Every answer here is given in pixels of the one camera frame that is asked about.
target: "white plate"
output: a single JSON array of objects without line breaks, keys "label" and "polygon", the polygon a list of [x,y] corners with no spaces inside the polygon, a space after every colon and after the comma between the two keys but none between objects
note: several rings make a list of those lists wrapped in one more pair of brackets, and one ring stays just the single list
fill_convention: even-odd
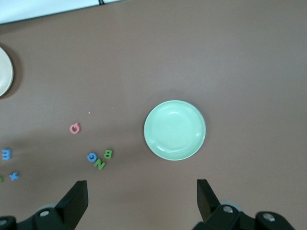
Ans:
[{"label": "white plate", "polygon": [[13,65],[9,56],[0,47],[0,96],[10,88],[13,81]]}]

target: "green plate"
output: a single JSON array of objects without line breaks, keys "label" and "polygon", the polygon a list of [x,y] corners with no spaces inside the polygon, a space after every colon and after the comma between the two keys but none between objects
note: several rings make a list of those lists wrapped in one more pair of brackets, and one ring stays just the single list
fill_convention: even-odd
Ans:
[{"label": "green plate", "polygon": [[178,161],[200,149],[206,136],[206,124],[195,106],[184,101],[168,101],[149,113],[144,136],[154,154]]}]

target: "plate rim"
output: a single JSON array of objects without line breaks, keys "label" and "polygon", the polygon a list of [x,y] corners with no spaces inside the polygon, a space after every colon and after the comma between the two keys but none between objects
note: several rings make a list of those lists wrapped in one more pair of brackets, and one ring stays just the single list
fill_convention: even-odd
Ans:
[{"label": "plate rim", "polygon": [[[193,109],[199,113],[200,117],[201,117],[201,121],[203,122],[203,129],[204,129],[204,133],[203,133],[203,137],[202,137],[202,140],[198,146],[198,148],[193,152],[191,153],[190,155],[184,157],[184,158],[180,158],[180,159],[169,159],[169,158],[166,158],[166,157],[163,157],[161,155],[159,155],[158,153],[156,153],[154,150],[152,150],[152,148],[150,147],[150,145],[148,144],[147,142],[147,139],[146,139],[146,134],[145,134],[145,127],[146,127],[146,124],[148,123],[148,117],[160,106],[162,106],[163,104],[166,104],[166,103],[174,103],[174,102],[180,102],[180,103],[184,103],[185,105],[188,105],[188,106],[191,106],[193,107]],[[204,141],[205,141],[205,138],[206,138],[206,133],[207,133],[207,128],[206,128],[206,122],[205,122],[205,119],[203,117],[203,115],[201,114],[201,112],[199,111],[198,108],[196,108],[194,105],[192,105],[191,103],[189,102],[186,102],[186,101],[182,101],[182,100],[170,100],[170,101],[165,101],[165,102],[162,102],[160,104],[158,104],[157,106],[155,106],[151,111],[150,113],[147,115],[146,117],[146,120],[145,120],[145,123],[144,123],[144,128],[143,128],[143,132],[144,132],[144,139],[145,139],[145,142],[148,146],[148,148],[151,150],[151,152],[153,152],[156,156],[162,158],[162,159],[165,159],[165,160],[168,160],[168,161],[181,161],[181,160],[184,160],[184,159],[187,159],[191,156],[193,156],[203,145]]]},{"label": "plate rim", "polygon": [[9,90],[9,88],[12,85],[13,78],[14,78],[14,68],[13,68],[13,64],[12,64],[12,61],[11,61],[9,55],[5,52],[5,50],[2,47],[0,47],[0,55],[3,55],[4,58],[6,58],[9,61],[10,67],[11,67],[10,70],[12,70],[12,74],[10,74],[7,78],[5,78],[5,79],[7,79],[7,81],[5,81],[5,83],[7,82],[8,84],[6,85],[4,90],[2,92],[0,92],[0,97],[1,97]]}]

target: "plate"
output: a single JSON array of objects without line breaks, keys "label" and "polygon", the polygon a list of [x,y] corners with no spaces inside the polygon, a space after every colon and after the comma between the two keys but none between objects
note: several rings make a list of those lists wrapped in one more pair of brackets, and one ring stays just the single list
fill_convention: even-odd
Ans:
[{"label": "plate", "polygon": [[13,81],[13,65],[9,56],[0,47],[0,96],[10,88]]},{"label": "plate", "polygon": [[206,124],[199,110],[184,101],[167,101],[155,107],[144,125],[145,141],[154,154],[179,161],[202,146]]}]

